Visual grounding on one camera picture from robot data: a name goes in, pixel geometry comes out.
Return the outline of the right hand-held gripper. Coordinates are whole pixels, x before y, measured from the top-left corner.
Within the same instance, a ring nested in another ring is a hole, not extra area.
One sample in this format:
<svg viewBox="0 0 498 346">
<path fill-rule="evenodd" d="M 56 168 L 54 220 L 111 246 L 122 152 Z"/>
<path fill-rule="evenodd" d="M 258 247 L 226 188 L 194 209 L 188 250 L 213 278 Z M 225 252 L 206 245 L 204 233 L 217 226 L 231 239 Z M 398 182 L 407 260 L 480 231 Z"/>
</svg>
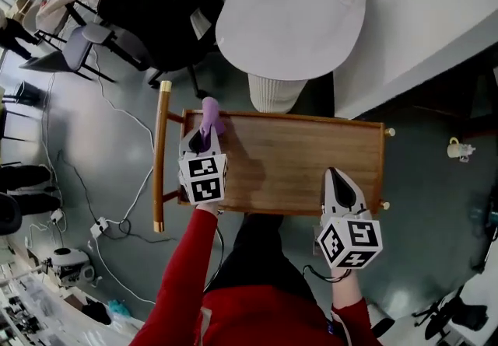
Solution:
<svg viewBox="0 0 498 346">
<path fill-rule="evenodd" d="M 363 269 L 383 250 L 380 222 L 372 218 L 359 186 L 341 170 L 325 170 L 321 209 L 316 243 L 331 269 Z"/>
</svg>

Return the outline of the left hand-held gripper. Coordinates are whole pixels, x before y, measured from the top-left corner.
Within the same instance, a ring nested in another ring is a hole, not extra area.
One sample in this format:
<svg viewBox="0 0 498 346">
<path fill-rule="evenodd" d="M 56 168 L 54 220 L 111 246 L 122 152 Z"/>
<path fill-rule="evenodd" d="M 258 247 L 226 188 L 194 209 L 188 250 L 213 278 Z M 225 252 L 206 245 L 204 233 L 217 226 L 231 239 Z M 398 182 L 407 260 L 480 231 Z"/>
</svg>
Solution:
<svg viewBox="0 0 498 346">
<path fill-rule="evenodd" d="M 202 152 L 204 140 L 200 128 L 195 128 L 179 144 L 181 200 L 191 205 L 225 198 L 227 155 L 221 151 L 216 129 L 210 130 L 208 141 L 209 149 Z"/>
</svg>

